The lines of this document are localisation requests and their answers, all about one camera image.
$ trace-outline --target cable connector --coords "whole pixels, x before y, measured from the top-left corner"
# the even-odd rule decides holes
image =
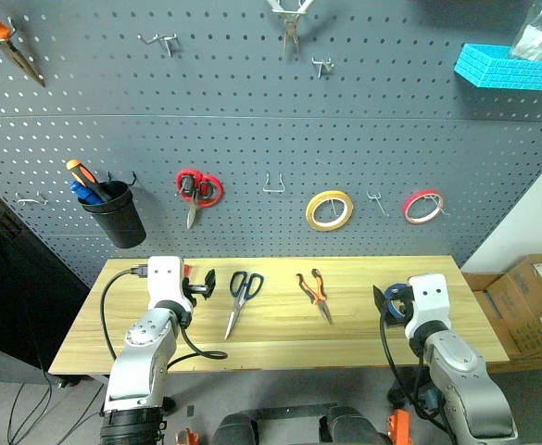
[[[132,275],[138,275],[141,278],[147,278],[147,265],[146,264],[137,264],[131,268]]]

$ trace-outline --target red scissors handle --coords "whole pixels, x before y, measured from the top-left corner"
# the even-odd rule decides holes
[[[201,182],[209,182],[217,188],[217,195],[211,199],[211,200],[200,200],[198,201],[199,207],[211,207],[214,204],[217,204],[221,197],[223,196],[223,185],[221,185],[221,182],[219,179],[217,179],[215,176],[211,174],[203,174],[203,177],[201,179]]]
[[[199,199],[197,201],[198,207],[211,207],[214,204],[217,204],[221,197],[223,196],[223,186],[221,182],[213,175],[203,174],[198,170],[193,169],[183,169],[176,174],[176,190],[180,193],[182,198],[185,201],[190,202],[190,195],[187,195],[182,191],[182,180],[185,176],[192,176],[194,181],[194,187],[197,187],[201,194],[206,193],[207,185],[204,183],[210,183],[216,188],[216,194],[212,199]]]

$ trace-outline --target yellow tape roll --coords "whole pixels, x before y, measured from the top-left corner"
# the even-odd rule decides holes
[[[345,207],[343,209],[343,213],[334,221],[318,222],[314,218],[316,209],[324,202],[330,201],[331,199],[343,203],[343,206]],[[308,221],[308,224],[313,229],[321,232],[328,232],[330,230],[335,230],[342,227],[347,223],[351,217],[351,214],[353,214],[353,201],[351,201],[351,198],[348,197],[346,193],[339,190],[328,190],[326,192],[319,193],[309,201],[308,206],[306,207],[306,221]]]

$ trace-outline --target black cabinet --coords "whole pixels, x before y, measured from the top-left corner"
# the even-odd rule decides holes
[[[0,200],[0,351],[47,370],[88,292]],[[2,368],[1,380],[25,380]]]

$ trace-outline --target white wall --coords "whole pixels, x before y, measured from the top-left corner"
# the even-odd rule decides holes
[[[542,253],[542,174],[462,270],[506,272],[530,253]]]

